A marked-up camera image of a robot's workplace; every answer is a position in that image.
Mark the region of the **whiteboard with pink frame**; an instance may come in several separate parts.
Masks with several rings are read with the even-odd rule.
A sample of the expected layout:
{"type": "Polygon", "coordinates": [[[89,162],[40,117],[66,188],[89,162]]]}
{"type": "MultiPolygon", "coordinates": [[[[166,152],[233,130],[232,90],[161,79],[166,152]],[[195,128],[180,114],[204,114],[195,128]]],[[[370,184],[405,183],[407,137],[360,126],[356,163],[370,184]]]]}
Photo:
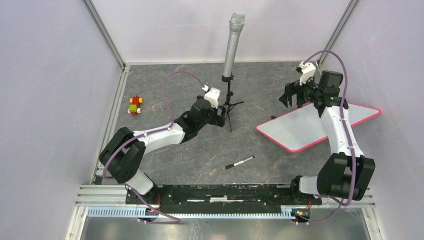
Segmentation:
{"type": "Polygon", "coordinates": [[[346,139],[340,121],[338,106],[325,113],[322,118],[310,103],[275,119],[268,120],[256,130],[291,153],[300,152],[328,138],[332,153],[344,152],[350,156],[351,145],[346,139]]]}

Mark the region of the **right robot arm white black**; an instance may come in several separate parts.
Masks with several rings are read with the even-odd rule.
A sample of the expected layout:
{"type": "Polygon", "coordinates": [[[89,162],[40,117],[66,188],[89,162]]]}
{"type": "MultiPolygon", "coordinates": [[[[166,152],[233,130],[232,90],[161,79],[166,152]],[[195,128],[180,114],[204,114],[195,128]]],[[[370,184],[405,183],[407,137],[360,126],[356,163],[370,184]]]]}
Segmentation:
{"type": "Polygon", "coordinates": [[[295,204],[302,204],[309,195],[332,198],[343,206],[360,201],[375,171],[375,161],[365,157],[355,140],[348,102],[339,96],[343,79],[340,72],[323,71],[319,83],[312,76],[306,83],[297,80],[286,84],[279,98],[287,108],[293,105],[293,96],[298,108],[311,103],[330,143],[331,155],[317,176],[292,180],[288,196],[295,204]]]}

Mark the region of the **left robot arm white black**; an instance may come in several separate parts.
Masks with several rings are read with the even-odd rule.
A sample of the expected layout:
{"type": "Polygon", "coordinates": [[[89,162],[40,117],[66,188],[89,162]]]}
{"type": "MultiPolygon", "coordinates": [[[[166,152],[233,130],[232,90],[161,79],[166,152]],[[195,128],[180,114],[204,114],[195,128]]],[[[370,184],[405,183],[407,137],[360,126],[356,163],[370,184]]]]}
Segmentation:
{"type": "Polygon", "coordinates": [[[195,138],[206,125],[223,127],[228,107],[217,107],[205,97],[198,96],[189,111],[168,125],[144,131],[120,128],[100,152],[98,160],[119,184],[131,187],[145,204],[157,198],[154,182],[140,170],[145,154],[160,148],[178,145],[195,138]]]}

